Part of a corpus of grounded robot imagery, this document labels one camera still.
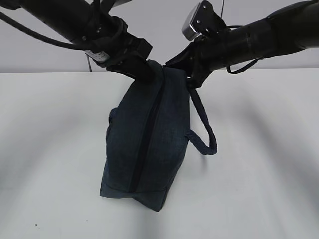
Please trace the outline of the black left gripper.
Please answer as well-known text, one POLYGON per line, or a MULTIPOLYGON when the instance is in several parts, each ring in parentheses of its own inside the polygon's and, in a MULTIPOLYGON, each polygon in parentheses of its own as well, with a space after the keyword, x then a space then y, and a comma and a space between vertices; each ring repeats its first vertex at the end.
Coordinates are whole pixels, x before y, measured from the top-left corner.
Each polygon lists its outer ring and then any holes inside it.
POLYGON ((113 36, 92 40, 93 48, 85 50, 100 67, 107 71, 128 76, 134 80, 149 83, 155 79, 155 72, 147 62, 153 49, 144 38, 127 32, 128 25, 119 17, 113 17, 117 31, 113 36))

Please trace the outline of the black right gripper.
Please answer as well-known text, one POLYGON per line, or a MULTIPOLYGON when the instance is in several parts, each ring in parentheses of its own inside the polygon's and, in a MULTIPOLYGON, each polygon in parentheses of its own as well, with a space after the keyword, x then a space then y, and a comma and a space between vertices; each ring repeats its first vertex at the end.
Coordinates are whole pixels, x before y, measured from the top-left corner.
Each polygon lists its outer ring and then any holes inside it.
POLYGON ((239 30, 228 29, 217 38, 199 36, 164 66, 184 70, 187 85, 200 88, 215 70, 239 64, 239 30))

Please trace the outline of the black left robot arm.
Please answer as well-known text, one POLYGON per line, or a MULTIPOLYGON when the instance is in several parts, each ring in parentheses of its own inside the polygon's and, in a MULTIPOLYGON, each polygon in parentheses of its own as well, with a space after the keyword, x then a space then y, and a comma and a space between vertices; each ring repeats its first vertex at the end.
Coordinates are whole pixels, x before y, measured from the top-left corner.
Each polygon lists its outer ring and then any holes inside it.
POLYGON ((69 42, 39 34, 4 13, 2 21, 21 32, 61 48, 80 50, 99 67, 141 82, 150 82, 155 72, 147 62, 152 46, 143 38, 128 33, 128 25, 110 10, 125 0, 2 0, 1 7, 22 8, 49 26, 69 42))

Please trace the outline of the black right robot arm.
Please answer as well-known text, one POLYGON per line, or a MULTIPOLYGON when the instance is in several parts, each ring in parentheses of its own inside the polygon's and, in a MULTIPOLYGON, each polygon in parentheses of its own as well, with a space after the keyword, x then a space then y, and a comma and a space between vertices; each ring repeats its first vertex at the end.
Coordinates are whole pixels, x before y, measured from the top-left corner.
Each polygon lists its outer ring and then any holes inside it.
POLYGON ((258 61, 319 46, 319 2, 294 3, 247 25, 227 25, 203 0, 183 27, 190 44, 165 63, 184 70, 190 88, 200 88, 215 70, 239 74, 258 61))

